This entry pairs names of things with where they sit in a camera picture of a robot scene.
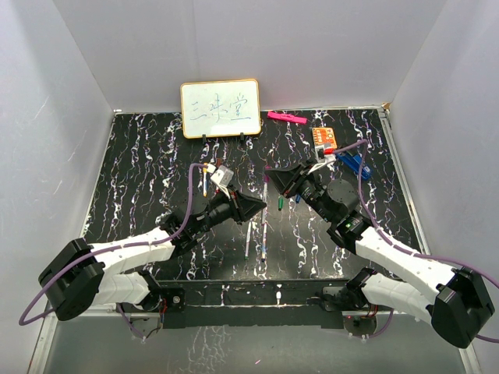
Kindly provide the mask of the white pen green tip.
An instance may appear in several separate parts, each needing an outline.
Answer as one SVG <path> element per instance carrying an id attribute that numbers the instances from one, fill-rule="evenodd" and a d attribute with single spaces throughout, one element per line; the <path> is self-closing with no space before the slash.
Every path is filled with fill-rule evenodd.
<path id="1" fill-rule="evenodd" d="M 252 230 L 253 230 L 253 224 L 250 221 L 248 223 L 248 227 L 246 230 L 246 244 L 245 244 L 245 251 L 244 251 L 244 260 L 248 260 L 249 256 L 250 256 L 250 243 L 251 243 Z"/>

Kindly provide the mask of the white pen yellow tip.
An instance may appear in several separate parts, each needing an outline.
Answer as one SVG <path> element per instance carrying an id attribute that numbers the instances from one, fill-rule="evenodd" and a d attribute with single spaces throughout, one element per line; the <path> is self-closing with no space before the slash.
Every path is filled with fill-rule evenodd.
<path id="1" fill-rule="evenodd" d="M 203 173 L 203 197 L 207 197 L 207 173 Z"/>

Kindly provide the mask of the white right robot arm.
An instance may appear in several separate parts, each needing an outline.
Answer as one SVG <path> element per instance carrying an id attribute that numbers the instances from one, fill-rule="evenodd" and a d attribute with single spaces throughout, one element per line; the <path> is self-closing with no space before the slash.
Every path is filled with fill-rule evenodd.
<path id="1" fill-rule="evenodd" d="M 495 313 L 479 273 L 423 258 L 375 228 L 359 212 L 359 197 L 349 182 L 335 179 L 324 185 L 311 161 L 294 168 L 268 168 L 265 175 L 283 197 L 300 197 L 328 222 L 327 233 L 338 247 L 395 275 L 386 277 L 364 267 L 341 290 L 324 288 L 322 297 L 328 303 L 342 310 L 387 306 L 428 323 L 457 348 L 467 348 Z"/>

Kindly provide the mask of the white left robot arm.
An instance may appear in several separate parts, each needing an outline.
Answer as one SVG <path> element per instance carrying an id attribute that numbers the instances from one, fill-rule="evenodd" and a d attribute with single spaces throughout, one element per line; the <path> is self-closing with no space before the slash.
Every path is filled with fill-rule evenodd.
<path id="1" fill-rule="evenodd" d="M 190 215 L 177 210 L 158 227 L 135 237 L 94 244 L 74 239 L 41 272 L 38 282 L 61 321 L 96 305 L 126 303 L 143 311 L 169 309 L 173 296 L 144 266 L 183 256 L 203 233 L 227 220 L 247 222 L 266 205 L 237 190 L 217 192 Z"/>

